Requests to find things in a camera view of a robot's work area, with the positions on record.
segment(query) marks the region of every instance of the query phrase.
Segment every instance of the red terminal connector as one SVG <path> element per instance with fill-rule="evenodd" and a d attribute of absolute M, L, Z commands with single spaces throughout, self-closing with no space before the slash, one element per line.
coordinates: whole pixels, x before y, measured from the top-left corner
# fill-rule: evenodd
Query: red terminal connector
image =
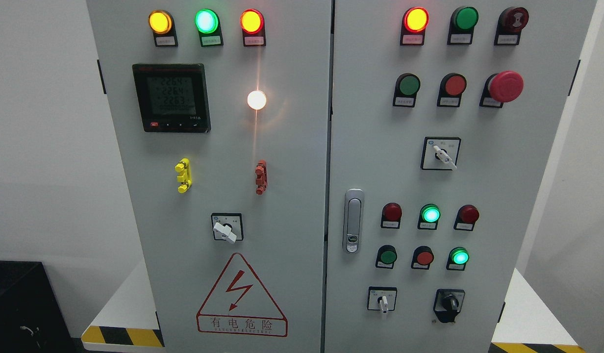
<path fill-rule="evenodd" d="M 254 172 L 256 173 L 256 194 L 262 195 L 267 190 L 267 162 L 261 159 Z"/>

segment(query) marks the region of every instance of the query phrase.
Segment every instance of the meter display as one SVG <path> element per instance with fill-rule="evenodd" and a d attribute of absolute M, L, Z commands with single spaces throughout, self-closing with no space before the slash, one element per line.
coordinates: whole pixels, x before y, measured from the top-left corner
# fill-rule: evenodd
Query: meter display
<path fill-rule="evenodd" d="M 134 85 L 146 132 L 208 132 L 204 65 L 134 64 Z"/>
<path fill-rule="evenodd" d="M 193 83 L 188 77 L 148 77 L 154 115 L 195 114 Z"/>

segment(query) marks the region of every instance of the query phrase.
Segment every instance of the green indicator light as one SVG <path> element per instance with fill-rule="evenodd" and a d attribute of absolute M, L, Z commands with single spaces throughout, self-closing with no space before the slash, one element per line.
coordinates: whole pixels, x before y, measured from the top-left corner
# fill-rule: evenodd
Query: green indicator light
<path fill-rule="evenodd" d="M 406 76 L 400 81 L 400 92 L 405 96 L 412 96 L 418 93 L 419 80 L 415 76 Z"/>
<path fill-rule="evenodd" d="M 427 205 L 422 210 L 422 219 L 428 223 L 435 223 L 440 216 L 439 208 L 435 205 Z"/>
<path fill-rule="evenodd" d="M 474 7 L 460 7 L 453 14 L 454 26 L 463 31 L 474 28 L 478 22 L 478 11 Z"/>
<path fill-rule="evenodd" d="M 212 10 L 201 9 L 195 15 L 195 25 L 200 32 L 210 34 L 219 27 L 219 18 Z"/>
<path fill-rule="evenodd" d="M 398 259 L 398 255 L 396 255 L 396 253 L 393 251 L 385 251 L 380 255 L 380 261 L 383 264 L 395 263 L 396 259 Z"/>
<path fill-rule="evenodd" d="M 470 259 L 468 251 L 465 248 L 455 248 L 450 252 L 450 259 L 456 264 L 465 264 Z"/>

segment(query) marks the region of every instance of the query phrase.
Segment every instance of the electrical hazard warning sign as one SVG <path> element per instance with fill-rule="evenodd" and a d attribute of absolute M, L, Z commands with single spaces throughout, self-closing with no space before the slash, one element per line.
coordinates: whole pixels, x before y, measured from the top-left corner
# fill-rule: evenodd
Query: electrical hazard warning sign
<path fill-rule="evenodd" d="M 286 337 L 288 322 L 252 266 L 235 252 L 197 312 L 197 329 Z"/>

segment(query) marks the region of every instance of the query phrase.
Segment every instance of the electrical control cabinet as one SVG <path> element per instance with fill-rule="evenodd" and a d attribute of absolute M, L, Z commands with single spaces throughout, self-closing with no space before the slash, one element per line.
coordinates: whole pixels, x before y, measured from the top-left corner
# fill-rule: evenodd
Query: electrical control cabinet
<path fill-rule="evenodd" d="M 331 0 L 87 4 L 167 351 L 319 352 Z"/>
<path fill-rule="evenodd" d="M 335 0 L 326 353 L 488 350 L 595 3 Z"/>

